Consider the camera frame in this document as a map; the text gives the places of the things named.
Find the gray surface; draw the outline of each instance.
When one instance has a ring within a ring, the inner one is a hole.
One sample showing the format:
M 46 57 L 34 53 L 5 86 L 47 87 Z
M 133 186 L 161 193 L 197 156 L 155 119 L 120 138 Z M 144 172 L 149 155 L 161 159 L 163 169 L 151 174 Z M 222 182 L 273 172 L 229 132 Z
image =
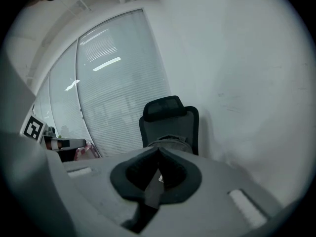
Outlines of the gray surface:
M 163 183 L 159 181 L 160 176 L 160 170 L 157 169 L 154 177 L 145 189 L 145 204 L 155 209 L 159 208 L 160 196 L 164 192 Z
M 30 219 L 50 236 L 136 236 L 100 213 L 76 189 L 59 156 L 36 141 L 0 133 L 3 177 Z
M 0 68 L 0 130 L 18 133 L 35 96 L 13 69 L 3 50 Z
M 110 182 L 112 169 L 122 161 L 144 152 L 148 148 L 112 157 L 65 162 L 67 171 L 90 167 L 92 172 L 73 178 L 76 188 L 103 215 L 122 224 L 133 218 L 137 203 L 123 199 Z
M 76 187 L 100 213 L 114 222 L 121 223 L 132 218 L 136 207 L 120 199 L 110 183 L 109 176 L 116 164 L 144 150 L 146 148 L 102 159 L 67 162 L 64 166 L 68 171 L 91 167 L 91 173 L 73 179 Z M 281 206 L 268 192 L 243 173 L 223 163 L 181 151 L 170 151 L 200 168 L 202 184 L 184 203 L 160 206 L 158 213 L 143 230 L 142 235 L 236 237 L 246 234 L 250 228 L 228 196 L 228 192 L 235 189 L 243 189 L 269 217 L 274 217 L 281 210 Z
M 243 237 L 267 237 L 271 236 L 275 232 L 277 228 L 279 228 L 293 213 L 296 209 L 299 201 L 295 201 L 289 204 L 286 208 L 284 208 L 280 213 L 277 214 L 273 219 L 271 219 L 268 223 L 263 225 L 262 227 L 251 231 L 244 235 Z
M 154 122 L 144 121 L 144 129 L 147 135 L 148 144 L 164 135 L 173 134 L 185 137 L 187 139 L 186 142 L 192 146 L 193 125 L 194 115 L 190 111 L 187 111 L 187 114 L 183 117 L 168 118 Z
M 228 192 L 243 189 L 270 217 L 281 210 L 278 202 L 243 173 L 205 158 L 170 150 L 202 172 L 202 184 L 187 201 L 161 205 L 142 235 L 237 237 L 250 231 Z
M 116 193 L 110 172 L 116 164 L 146 148 L 62 164 L 55 152 L 43 150 L 29 138 L 1 134 L 0 142 L 5 180 L 42 230 L 51 236 L 135 236 L 115 224 L 130 218 L 135 203 Z M 142 236 L 236 237 L 248 233 L 250 228 L 227 194 L 234 189 L 243 189 L 271 217 L 280 211 L 275 199 L 242 173 L 189 153 L 172 152 L 200 168 L 202 184 L 184 203 L 160 206 Z M 84 167 L 93 171 L 73 179 L 65 171 Z

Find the white wall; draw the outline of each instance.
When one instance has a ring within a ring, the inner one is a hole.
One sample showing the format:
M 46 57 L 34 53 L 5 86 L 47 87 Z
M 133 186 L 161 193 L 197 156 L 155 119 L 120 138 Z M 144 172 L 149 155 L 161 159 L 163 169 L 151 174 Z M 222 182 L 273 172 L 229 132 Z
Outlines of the white wall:
M 209 156 L 289 204 L 316 152 L 315 49 L 299 17 L 285 0 L 160 2 L 194 72 L 183 84 L 196 84 Z
M 33 76 L 40 53 L 49 45 L 45 39 L 66 8 L 58 1 L 41 1 L 25 7 L 6 36 L 4 49 L 14 69 L 26 83 Z

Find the ceiling light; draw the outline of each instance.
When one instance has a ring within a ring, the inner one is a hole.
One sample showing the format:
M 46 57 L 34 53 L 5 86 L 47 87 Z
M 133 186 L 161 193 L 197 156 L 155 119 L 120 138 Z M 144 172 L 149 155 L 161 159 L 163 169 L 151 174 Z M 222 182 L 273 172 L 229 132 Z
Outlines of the ceiling light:
M 117 58 L 112 59 L 111 61 L 103 63 L 102 65 L 100 65 L 100 66 L 96 67 L 95 69 L 93 69 L 93 71 L 98 71 L 99 69 L 102 69 L 102 68 L 106 67 L 107 65 L 110 65 L 110 64 L 112 64 L 112 63 L 114 63 L 116 61 L 120 61 L 120 58 L 117 57 Z

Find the chair backrest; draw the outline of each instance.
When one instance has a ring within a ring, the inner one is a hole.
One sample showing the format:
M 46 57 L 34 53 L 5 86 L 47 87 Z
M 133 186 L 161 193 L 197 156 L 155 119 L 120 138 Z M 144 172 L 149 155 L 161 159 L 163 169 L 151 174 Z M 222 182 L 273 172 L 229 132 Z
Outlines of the chair backrest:
M 139 119 L 143 146 L 164 135 L 186 138 L 195 155 L 198 155 L 198 110 L 193 106 L 184 107 L 178 96 L 169 96 L 149 102 Z

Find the window blinds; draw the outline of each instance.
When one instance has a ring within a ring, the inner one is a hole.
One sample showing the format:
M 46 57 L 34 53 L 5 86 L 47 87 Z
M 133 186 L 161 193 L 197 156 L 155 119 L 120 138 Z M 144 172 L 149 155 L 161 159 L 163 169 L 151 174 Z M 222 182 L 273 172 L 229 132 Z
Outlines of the window blinds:
M 62 138 L 80 138 L 90 141 L 84 126 L 75 78 L 76 45 L 72 44 L 50 71 L 49 92 L 56 130 Z
M 99 152 L 110 156 L 141 148 L 138 121 L 145 104 L 168 95 L 142 10 L 116 17 L 79 39 L 77 80 L 82 113 Z

